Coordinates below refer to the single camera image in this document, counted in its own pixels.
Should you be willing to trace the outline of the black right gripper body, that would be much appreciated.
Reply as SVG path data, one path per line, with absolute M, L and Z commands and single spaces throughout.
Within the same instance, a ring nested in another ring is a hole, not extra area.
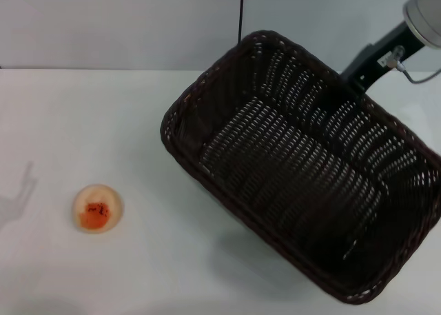
M 404 61 L 423 49 L 424 44 L 403 21 L 379 41 L 363 48 L 340 74 L 342 79 L 354 92 L 364 94 L 378 79 L 392 70 L 382 61 L 398 46 L 404 48 L 401 58 Z

